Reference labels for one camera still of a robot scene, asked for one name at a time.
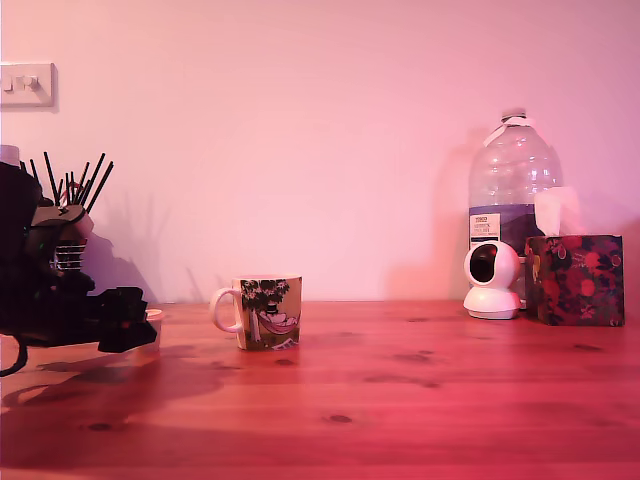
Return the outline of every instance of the switch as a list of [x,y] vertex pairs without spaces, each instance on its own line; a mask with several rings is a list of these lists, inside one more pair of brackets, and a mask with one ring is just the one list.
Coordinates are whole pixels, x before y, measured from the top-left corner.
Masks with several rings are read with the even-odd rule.
[[0,65],[2,107],[53,106],[53,64],[11,63]]
[[18,81],[22,84],[24,88],[28,88],[30,90],[35,90],[38,88],[38,77],[26,76],[26,77],[18,77]]

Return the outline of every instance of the wood grain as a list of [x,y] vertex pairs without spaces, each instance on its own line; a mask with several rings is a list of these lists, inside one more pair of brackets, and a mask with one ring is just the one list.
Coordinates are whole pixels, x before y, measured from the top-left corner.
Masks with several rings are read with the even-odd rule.
[[[3,480],[640,478],[632,315],[563,328],[457,302],[305,303],[298,348],[243,352],[206,305],[159,307],[157,355],[33,349],[2,380]],[[3,339],[3,365],[15,354]]]

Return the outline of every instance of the cable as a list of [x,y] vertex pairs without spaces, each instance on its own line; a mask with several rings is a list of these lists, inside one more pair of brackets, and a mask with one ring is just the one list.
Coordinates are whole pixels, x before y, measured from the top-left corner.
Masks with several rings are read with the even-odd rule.
[[28,353],[27,353],[27,345],[20,339],[19,337],[13,337],[18,342],[19,350],[18,350],[18,358],[16,359],[16,363],[14,363],[9,368],[5,368],[4,370],[0,370],[0,377],[6,377],[7,375],[11,375],[12,373],[16,373],[18,370],[22,369],[27,364]]

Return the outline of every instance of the pink wall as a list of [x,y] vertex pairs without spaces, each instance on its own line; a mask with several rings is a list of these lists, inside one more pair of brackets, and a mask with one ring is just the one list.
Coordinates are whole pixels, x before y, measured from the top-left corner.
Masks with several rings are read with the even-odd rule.
[[3,112],[2,142],[116,163],[99,287],[202,301],[295,270],[307,299],[461,298],[471,155],[524,105],[593,231],[628,235],[633,294],[638,24],[634,1],[4,0],[2,60],[54,62],[59,101]]

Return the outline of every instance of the white security camera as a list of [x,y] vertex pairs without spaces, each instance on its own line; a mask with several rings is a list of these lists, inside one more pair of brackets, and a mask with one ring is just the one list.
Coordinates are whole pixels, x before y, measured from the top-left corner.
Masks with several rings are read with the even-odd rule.
[[520,297],[510,290],[520,272],[516,251],[504,242],[474,246],[464,259],[464,271],[473,287],[464,308],[477,318],[508,320],[520,309]]

